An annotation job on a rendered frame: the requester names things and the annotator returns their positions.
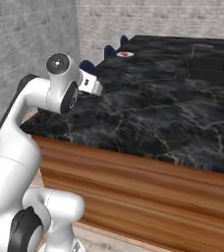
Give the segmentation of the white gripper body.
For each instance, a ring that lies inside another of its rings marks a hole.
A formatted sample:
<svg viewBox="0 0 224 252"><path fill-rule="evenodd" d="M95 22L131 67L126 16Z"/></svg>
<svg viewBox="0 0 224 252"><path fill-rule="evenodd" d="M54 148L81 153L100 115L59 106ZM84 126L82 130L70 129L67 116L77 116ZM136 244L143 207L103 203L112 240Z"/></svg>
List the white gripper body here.
<svg viewBox="0 0 224 252"><path fill-rule="evenodd" d="M101 95L102 91L103 87L96 78L89 80L89 92L92 95Z"/></svg>

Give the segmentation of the white round plate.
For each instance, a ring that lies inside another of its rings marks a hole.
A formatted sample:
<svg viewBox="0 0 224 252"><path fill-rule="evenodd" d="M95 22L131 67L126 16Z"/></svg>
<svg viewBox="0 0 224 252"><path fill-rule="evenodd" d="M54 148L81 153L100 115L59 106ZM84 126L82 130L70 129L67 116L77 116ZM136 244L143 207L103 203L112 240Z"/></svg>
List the white round plate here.
<svg viewBox="0 0 224 252"><path fill-rule="evenodd" d="M120 52L128 52L129 56L128 57L122 57L122 56L120 56ZM121 58L130 58L130 57L133 57L135 55L133 52L130 52L130 51L120 51L120 52L118 52L116 55L118 57L121 57Z"/></svg>

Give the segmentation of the wooden kitchen island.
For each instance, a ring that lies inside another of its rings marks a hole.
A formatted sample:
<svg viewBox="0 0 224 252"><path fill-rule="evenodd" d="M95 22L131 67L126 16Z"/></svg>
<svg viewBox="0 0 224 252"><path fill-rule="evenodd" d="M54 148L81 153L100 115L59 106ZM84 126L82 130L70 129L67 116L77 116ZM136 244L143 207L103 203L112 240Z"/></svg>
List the wooden kitchen island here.
<svg viewBox="0 0 224 252"><path fill-rule="evenodd" d="M186 78L194 44L137 35L103 59L100 96L24 124L49 188L84 197L86 224L174 252L224 252L224 83Z"/></svg>

